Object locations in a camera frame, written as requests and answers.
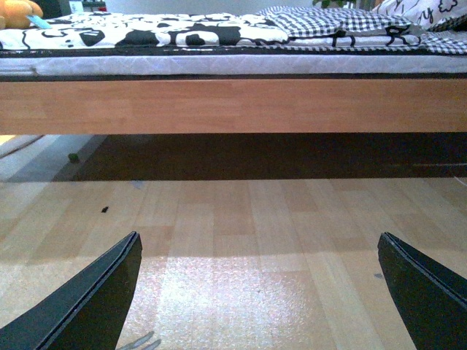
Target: gingham fabric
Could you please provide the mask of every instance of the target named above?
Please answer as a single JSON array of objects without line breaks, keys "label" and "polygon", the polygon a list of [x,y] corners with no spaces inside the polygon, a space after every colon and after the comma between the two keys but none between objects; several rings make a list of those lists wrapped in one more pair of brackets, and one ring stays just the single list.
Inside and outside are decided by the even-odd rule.
[{"label": "gingham fabric", "polygon": [[413,24],[403,17],[381,15],[362,9],[273,7],[260,14],[272,20],[288,36],[295,38],[325,36],[338,31],[363,33],[394,27],[409,29]]},{"label": "gingham fabric", "polygon": [[467,33],[426,33],[421,37],[425,50],[443,55],[467,55]]}]

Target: wooden bed frame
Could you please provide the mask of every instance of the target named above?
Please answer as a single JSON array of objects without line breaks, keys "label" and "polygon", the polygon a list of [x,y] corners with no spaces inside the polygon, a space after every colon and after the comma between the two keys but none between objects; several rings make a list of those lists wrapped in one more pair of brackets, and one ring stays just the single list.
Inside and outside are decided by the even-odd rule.
[{"label": "wooden bed frame", "polygon": [[467,79],[0,82],[0,134],[467,132]]}]

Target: orange stuffed toy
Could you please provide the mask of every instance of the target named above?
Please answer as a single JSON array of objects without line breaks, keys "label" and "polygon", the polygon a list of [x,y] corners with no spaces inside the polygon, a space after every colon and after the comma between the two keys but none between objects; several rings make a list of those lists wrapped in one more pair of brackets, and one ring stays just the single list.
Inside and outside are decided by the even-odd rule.
[{"label": "orange stuffed toy", "polygon": [[38,4],[29,0],[0,0],[0,29],[27,29],[31,21],[26,16],[42,17]]}]

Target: black object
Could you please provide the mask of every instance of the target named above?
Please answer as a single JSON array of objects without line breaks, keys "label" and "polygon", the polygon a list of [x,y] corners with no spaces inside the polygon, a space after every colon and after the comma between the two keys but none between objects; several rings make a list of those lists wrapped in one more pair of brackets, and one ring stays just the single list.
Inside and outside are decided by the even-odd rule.
[{"label": "black object", "polygon": [[68,0],[33,0],[44,13],[44,19],[67,16],[72,13]]},{"label": "black object", "polygon": [[378,243],[387,287],[418,350],[467,349],[467,280],[390,233]]},{"label": "black object", "polygon": [[114,350],[133,299],[142,244],[131,233],[0,329],[0,349]]}]

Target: black and white patterned bedding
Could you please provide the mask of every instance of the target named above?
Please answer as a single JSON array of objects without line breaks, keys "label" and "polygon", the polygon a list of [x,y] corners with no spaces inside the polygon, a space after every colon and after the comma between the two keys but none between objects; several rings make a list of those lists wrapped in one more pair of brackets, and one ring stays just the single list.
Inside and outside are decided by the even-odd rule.
[{"label": "black and white patterned bedding", "polygon": [[121,15],[83,12],[49,20],[51,29],[0,31],[4,50],[66,50],[130,46],[261,46],[288,37],[261,16]]},{"label": "black and white patterned bedding", "polygon": [[310,52],[467,55],[467,40],[430,35],[401,17],[361,10],[273,7],[256,15],[76,13],[51,29],[0,31],[0,53],[115,48],[250,47]]}]

